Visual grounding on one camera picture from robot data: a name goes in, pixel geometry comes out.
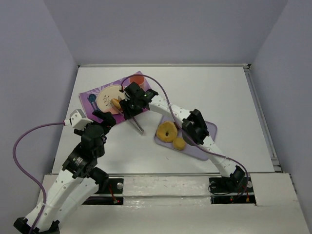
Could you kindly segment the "golden oval bread roll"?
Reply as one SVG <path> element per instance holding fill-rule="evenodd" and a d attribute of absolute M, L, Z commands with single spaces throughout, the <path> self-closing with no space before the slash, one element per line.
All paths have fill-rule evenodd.
<path fill-rule="evenodd" d="M 122 111 L 122 108 L 120 106 L 120 103 L 119 103 L 118 99 L 116 99 L 116 98 L 111 99 L 111 104 L 112 104 L 113 107 L 115 107 L 119 111 Z"/>

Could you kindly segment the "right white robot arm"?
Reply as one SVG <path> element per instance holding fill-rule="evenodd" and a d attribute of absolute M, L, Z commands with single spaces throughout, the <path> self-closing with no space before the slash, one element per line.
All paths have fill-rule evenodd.
<path fill-rule="evenodd" d="M 166 92 L 161 96 L 153 89 L 144 91 L 134 82 L 121 87 L 119 91 L 125 94 L 125 99 L 120 101 L 125 119 L 135 117 L 143 109 L 171 117 L 187 140 L 208 155 L 222 177 L 221 185 L 226 187 L 228 192 L 240 191 L 238 197 L 246 192 L 248 185 L 246 168 L 237 160 L 225 156 L 217 147 L 198 109 L 190 111 L 178 107 L 170 103 Z"/>

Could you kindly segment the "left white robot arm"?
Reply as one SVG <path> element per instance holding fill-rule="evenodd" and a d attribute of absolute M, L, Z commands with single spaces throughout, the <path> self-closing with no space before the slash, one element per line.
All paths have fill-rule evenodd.
<path fill-rule="evenodd" d="M 80 142 L 62 165 L 58 177 L 45 190 L 43 185 L 30 175 L 18 162 L 17 144 L 13 146 L 13 159 L 17 167 L 37 185 L 43 198 L 25 217 L 17 218 L 14 227 L 22 234 L 58 234 L 62 222 L 72 214 L 88 197 L 105 189 L 109 176 L 97 167 L 98 158 L 104 156 L 106 135 L 116 124 L 110 112 L 98 110 L 92 113 L 101 121 L 86 117 L 81 109 L 74 110 L 61 125 L 70 125 Z"/>

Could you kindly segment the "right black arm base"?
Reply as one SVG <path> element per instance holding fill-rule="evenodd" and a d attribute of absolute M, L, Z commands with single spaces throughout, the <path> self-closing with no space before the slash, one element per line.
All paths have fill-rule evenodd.
<path fill-rule="evenodd" d="M 211 204 L 256 204 L 251 177 L 244 177 L 240 185 L 230 188 L 223 177 L 209 178 Z"/>

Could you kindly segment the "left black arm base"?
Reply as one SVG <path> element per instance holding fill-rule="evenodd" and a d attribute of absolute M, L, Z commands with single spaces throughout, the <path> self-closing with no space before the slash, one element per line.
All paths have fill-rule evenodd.
<path fill-rule="evenodd" d="M 109 178 L 108 184 L 87 198 L 83 205 L 123 205 L 123 178 Z"/>

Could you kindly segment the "metal tongs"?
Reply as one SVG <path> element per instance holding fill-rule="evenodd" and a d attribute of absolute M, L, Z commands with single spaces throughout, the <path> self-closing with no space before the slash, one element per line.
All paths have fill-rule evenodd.
<path fill-rule="evenodd" d="M 139 122 L 131 115 L 130 109 L 127 106 L 127 101 L 124 99 L 121 99 L 121 97 L 117 98 L 119 100 L 120 106 L 122 108 L 122 111 L 119 111 L 118 109 L 116 109 L 115 107 L 112 106 L 111 104 L 111 100 L 109 101 L 109 104 L 112 106 L 112 108 L 116 111 L 118 111 L 119 114 L 121 114 L 124 118 L 124 120 L 129 121 L 134 127 L 135 129 L 141 134 L 144 134 L 144 129 L 141 127 L 141 125 L 139 124 Z"/>

